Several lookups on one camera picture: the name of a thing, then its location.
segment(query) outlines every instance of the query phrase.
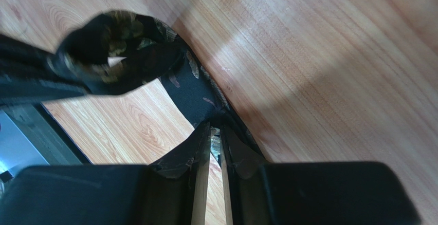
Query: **wood grain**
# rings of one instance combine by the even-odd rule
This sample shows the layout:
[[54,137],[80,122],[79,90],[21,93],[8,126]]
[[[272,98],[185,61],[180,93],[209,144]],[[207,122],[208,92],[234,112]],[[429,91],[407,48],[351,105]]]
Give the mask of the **wood grain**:
[[[193,47],[271,160],[384,162],[424,224],[438,220],[438,0],[1,2],[2,32],[49,50],[100,11],[158,17]],[[97,163],[151,162],[192,130],[156,82],[47,106]],[[220,193],[218,170],[210,174]],[[209,199],[207,223],[224,223],[220,198]]]

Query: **patterned fabric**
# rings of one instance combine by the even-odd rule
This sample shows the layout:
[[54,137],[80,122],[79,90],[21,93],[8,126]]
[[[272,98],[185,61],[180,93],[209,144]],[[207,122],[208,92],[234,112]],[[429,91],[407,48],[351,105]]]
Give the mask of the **patterned fabric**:
[[[124,59],[110,66],[108,57]],[[48,65],[65,79],[85,83],[92,94],[119,95],[159,78],[194,127],[221,120],[262,154],[193,50],[159,19],[127,11],[98,15],[69,34]]]

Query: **wooden surface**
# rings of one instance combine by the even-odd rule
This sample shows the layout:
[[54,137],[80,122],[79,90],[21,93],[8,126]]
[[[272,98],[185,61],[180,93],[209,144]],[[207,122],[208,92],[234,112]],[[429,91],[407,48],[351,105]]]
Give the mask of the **wooden surface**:
[[[49,50],[102,10],[162,19],[190,43],[271,160],[384,162],[424,224],[436,224],[438,0],[1,2],[1,31]],[[192,130],[158,82],[47,106],[96,163],[152,162]],[[220,172],[210,174],[207,223],[221,224]]]

